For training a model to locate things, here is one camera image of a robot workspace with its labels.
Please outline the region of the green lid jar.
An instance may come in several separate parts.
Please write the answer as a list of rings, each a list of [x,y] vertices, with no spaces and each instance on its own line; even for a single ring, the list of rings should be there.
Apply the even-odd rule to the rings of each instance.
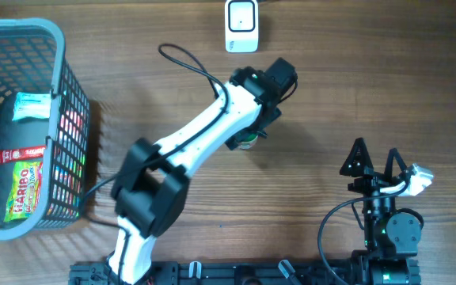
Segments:
[[[257,134],[251,134],[247,136],[244,139],[241,139],[240,141],[237,142],[237,148],[240,150],[248,150],[252,148],[258,140],[258,135]]]

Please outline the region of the teal tissue packet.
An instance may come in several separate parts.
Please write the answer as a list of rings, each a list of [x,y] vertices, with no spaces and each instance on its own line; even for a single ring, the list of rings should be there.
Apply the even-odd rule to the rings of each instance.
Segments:
[[[48,119],[51,111],[51,95],[19,92],[13,107],[12,121],[26,118]]]

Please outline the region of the green Haribo candy bag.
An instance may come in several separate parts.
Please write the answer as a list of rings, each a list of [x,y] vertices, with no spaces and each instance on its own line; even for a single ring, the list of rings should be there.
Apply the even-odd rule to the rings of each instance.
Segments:
[[[4,222],[27,219],[34,213],[40,200],[42,168],[41,161],[18,161],[15,164]]]

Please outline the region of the grey plastic shopping basket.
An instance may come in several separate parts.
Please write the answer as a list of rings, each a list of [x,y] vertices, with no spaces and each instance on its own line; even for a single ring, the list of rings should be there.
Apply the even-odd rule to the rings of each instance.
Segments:
[[[51,95],[48,119],[12,121],[19,92]],[[27,219],[4,222],[13,162],[0,165],[0,241],[80,218],[90,106],[66,59],[61,29],[42,18],[0,19],[0,150],[46,146],[40,200]]]

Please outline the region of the red stick sachet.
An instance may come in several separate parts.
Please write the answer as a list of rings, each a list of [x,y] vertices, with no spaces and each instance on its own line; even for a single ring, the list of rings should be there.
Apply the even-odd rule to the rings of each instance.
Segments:
[[[31,146],[11,150],[0,150],[0,165],[34,158],[42,158],[46,146]]]

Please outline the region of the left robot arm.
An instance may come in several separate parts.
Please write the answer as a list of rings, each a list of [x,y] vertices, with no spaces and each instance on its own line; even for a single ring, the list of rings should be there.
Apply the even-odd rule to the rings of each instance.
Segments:
[[[119,235],[105,272],[112,282],[141,284],[151,268],[157,238],[184,210],[190,181],[221,146],[248,149],[281,114],[278,108],[298,75],[285,59],[266,71],[234,71],[219,97],[180,130],[150,143],[137,140],[112,186]]]

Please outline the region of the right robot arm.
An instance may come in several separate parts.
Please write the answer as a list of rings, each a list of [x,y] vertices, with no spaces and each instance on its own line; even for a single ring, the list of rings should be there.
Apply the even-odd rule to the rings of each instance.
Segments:
[[[434,175],[416,164],[407,166],[395,148],[389,151],[384,171],[375,171],[362,138],[354,141],[340,175],[353,177],[348,190],[364,198],[359,225],[365,249],[353,251],[336,273],[347,284],[419,284],[413,257],[424,219],[414,210],[398,209],[396,198],[417,196],[431,185]]]

